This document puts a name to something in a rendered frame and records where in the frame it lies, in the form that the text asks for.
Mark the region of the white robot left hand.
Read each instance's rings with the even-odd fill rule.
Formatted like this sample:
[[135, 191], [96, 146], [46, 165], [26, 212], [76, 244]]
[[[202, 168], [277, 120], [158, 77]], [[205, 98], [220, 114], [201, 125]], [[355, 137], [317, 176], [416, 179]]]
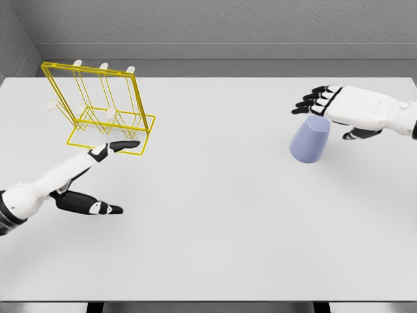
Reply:
[[110, 142], [73, 156], [37, 180], [36, 189], [43, 195], [52, 197], [56, 206], [64, 211], [82, 215], [121, 215], [124, 213], [123, 208], [69, 188], [73, 181], [109, 155], [136, 148], [140, 144], [137, 140]]

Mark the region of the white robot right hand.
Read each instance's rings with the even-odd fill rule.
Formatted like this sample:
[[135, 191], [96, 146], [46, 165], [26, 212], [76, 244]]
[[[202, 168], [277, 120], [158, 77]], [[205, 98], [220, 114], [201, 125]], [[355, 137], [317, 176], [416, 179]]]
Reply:
[[397, 105], [394, 98], [374, 91], [325, 85], [304, 96], [291, 113], [311, 113], [334, 123], [352, 126], [343, 139], [358, 140], [374, 137], [384, 129], [401, 133], [401, 127], [395, 123]]

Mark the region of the lavender cup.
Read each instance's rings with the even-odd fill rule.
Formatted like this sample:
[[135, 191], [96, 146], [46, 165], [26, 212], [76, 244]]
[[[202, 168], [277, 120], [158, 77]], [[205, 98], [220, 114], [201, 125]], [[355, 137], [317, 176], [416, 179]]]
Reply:
[[310, 115], [297, 130], [290, 144], [290, 153], [298, 161], [318, 161], [326, 147], [330, 133], [330, 121], [318, 115]]

